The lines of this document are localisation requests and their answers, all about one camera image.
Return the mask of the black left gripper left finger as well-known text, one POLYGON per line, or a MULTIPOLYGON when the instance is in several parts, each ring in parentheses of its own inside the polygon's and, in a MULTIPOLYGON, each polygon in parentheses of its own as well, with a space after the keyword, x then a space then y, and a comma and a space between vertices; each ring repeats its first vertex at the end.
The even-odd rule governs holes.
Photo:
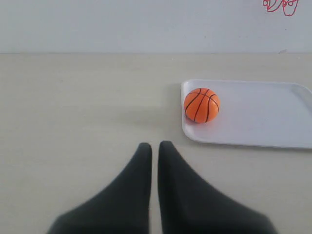
POLYGON ((60 215, 50 234, 148 234, 152 148, 140 143, 123 171, 100 193, 60 215))

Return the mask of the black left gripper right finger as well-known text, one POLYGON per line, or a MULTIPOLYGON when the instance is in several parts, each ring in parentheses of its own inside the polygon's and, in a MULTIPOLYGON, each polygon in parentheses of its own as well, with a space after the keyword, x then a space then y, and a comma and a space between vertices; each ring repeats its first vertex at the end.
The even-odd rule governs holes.
POLYGON ((182 158, 172 142, 158 151, 158 197, 165 234, 275 234, 263 214, 224 195, 182 158))

